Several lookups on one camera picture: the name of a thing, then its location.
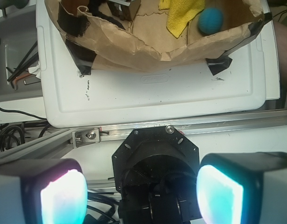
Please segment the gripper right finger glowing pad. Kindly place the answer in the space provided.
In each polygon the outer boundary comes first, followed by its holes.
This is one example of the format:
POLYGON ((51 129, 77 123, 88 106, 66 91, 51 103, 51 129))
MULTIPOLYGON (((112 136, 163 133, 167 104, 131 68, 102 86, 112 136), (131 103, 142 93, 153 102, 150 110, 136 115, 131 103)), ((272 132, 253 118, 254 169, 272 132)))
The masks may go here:
POLYGON ((210 153, 197 200, 207 224, 287 224, 287 153, 210 153))

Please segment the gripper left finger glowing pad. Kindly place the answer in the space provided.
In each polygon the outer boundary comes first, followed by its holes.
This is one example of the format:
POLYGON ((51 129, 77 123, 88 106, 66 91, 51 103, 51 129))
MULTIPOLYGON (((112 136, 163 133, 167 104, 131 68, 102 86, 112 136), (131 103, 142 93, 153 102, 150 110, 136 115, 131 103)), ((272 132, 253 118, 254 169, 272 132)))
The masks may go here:
POLYGON ((86 206, 76 160, 0 160, 0 224, 81 224, 86 206))

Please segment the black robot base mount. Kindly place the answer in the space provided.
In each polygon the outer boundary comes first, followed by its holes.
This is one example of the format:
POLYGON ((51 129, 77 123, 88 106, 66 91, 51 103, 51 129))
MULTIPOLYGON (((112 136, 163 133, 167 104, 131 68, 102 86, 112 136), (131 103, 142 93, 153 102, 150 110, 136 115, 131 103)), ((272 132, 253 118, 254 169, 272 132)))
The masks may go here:
POLYGON ((171 126, 133 130, 112 155, 123 224, 188 224, 200 219, 199 148, 171 126))

